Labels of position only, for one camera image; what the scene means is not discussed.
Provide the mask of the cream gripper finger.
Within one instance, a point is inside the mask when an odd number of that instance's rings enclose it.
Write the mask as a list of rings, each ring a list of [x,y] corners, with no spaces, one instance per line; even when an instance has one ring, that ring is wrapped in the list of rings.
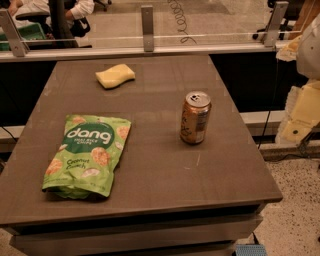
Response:
[[[319,123],[320,81],[309,80],[301,88],[292,86],[275,142],[299,144]]]
[[[296,59],[300,39],[301,37],[297,36],[291,40],[277,52],[276,58],[286,62],[294,61]]]

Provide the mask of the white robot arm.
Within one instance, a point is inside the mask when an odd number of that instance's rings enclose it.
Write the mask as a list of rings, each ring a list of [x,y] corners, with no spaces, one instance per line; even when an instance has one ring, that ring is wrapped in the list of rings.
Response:
[[[320,123],[320,14],[276,58],[295,61],[297,72],[308,79],[301,88],[291,87],[275,139],[277,144],[298,145]]]

